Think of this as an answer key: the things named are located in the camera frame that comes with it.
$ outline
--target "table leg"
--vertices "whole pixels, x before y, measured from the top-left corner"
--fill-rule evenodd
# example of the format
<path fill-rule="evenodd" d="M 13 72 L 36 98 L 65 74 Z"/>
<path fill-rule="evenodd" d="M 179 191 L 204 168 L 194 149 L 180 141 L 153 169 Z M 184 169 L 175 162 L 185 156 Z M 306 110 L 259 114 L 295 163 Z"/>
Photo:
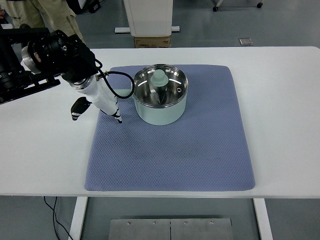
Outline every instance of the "table leg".
<path fill-rule="evenodd" d="M 254 198 L 253 204 L 261 240 L 273 240 L 265 199 Z"/>
<path fill-rule="evenodd" d="M 73 240 L 80 240 L 81 238 L 81 232 L 82 232 L 82 226 L 85 219 L 87 202 L 88 202 L 87 196 L 78 196 L 76 198 L 72 223 L 71 223 L 70 232 L 69 232 Z"/>

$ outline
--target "metal plate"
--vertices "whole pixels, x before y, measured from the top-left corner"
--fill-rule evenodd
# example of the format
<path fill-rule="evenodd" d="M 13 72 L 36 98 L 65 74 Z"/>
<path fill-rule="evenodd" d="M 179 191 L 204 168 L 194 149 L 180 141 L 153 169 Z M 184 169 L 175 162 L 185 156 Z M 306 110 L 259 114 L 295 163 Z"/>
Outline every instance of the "metal plate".
<path fill-rule="evenodd" d="M 251 38 L 239 38 L 241 46 L 252 46 L 253 42 L 251 41 Z"/>
<path fill-rule="evenodd" d="M 229 218 L 112 219 L 109 240 L 233 240 Z"/>
<path fill-rule="evenodd" d="M 170 240 L 170 219 L 112 219 L 109 240 Z"/>
<path fill-rule="evenodd" d="M 171 240 L 233 240 L 231 219 L 172 219 Z"/>

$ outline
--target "pot rim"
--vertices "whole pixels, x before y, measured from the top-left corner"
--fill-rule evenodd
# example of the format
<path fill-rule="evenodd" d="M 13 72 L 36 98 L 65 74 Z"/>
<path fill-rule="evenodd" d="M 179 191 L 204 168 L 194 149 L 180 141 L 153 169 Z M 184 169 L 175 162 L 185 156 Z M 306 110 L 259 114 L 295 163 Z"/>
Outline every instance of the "pot rim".
<path fill-rule="evenodd" d="M 136 79 L 137 79 L 137 77 L 138 77 L 140 74 L 142 74 L 143 72 L 145 72 L 145 71 L 147 71 L 147 70 L 149 70 L 149 69 L 162 69 L 163 67 L 168 67 L 168 68 L 170 68 L 170 69 L 174 69 L 175 71 L 177 71 L 177 72 L 179 73 L 179 75 L 182 75 L 182 77 L 185 79 L 185 85 L 186 85 L 186 86 L 185 86 L 185 89 L 186 89 L 186 90 L 185 90 L 185 92 L 183 93 L 183 95 L 182 95 L 180 98 L 178 98 L 176 101 L 171 102 L 171 103 L 168 103 L 168 104 L 165 104 L 165 105 L 152 105 L 152 104 L 145 103 L 145 102 L 139 100 L 139 98 L 136 96 L 136 93 L 135 93 L 135 92 L 134 92 L 133 95 L 132 95 L 133 98 L 134 98 L 134 100 L 137 100 L 140 104 L 142 104 L 142 105 L 144 105 L 144 106 L 146 106 L 146 107 L 148 107 L 148 108 L 152 108 L 152 109 L 165 109 L 165 108 L 169 108 L 169 107 L 171 107 L 171 106 L 173 106 L 173 105 L 178 104 L 182 99 L 184 99 L 184 98 L 186 97 L 187 92 L 188 92 L 188 86 L 189 86 L 187 76 L 185 75 L 185 73 L 184 73 L 181 69 L 179 69 L 179 68 L 177 68 L 176 66 L 173 66 L 173 65 L 169 65 L 169 64 L 154 64 L 154 65 L 146 66 L 146 67 L 144 67 L 143 69 L 141 69 L 140 71 L 138 71 L 138 72 L 134 75 L 134 77 L 133 77 L 134 84 L 136 84 Z"/>

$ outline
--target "cardboard box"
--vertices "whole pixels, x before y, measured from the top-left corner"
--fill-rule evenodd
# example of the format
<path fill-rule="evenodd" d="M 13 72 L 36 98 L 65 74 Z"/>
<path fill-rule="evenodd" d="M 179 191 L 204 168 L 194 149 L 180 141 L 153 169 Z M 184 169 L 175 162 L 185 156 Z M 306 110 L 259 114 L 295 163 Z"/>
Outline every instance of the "cardboard box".
<path fill-rule="evenodd" d="M 170 36 L 135 36 L 134 47 L 141 48 L 170 48 Z"/>

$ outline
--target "gray floor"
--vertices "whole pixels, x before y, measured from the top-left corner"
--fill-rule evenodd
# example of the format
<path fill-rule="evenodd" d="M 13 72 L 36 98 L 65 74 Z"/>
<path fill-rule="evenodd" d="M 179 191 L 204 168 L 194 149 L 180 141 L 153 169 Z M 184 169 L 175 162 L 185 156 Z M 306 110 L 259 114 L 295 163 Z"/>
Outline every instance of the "gray floor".
<path fill-rule="evenodd" d="M 240 47 L 239 38 L 251 38 L 254 46 L 315 46 L 320 48 L 320 1 L 225 0 L 218 12 L 212 7 L 218 0 L 174 0 L 172 25 L 180 26 L 173 33 L 171 47 Z M 121 0 L 106 0 L 94 14 L 77 16 L 79 28 L 90 48 L 133 48 L 130 34 L 114 34 L 115 27 L 128 27 Z M 246 217 L 243 232 L 235 239 L 257 239 L 252 206 L 246 200 L 91 198 L 89 200 L 82 238 L 107 239 L 111 218 L 138 216 L 232 216 Z M 70 228 L 75 197 L 59 198 L 58 221 Z M 246 211 L 228 204 L 246 206 Z M 266 199 L 274 240 L 320 239 L 320 200 Z M 67 239 L 61 227 L 61 239 Z M 0 196 L 0 239 L 56 239 L 52 212 L 42 197 Z"/>

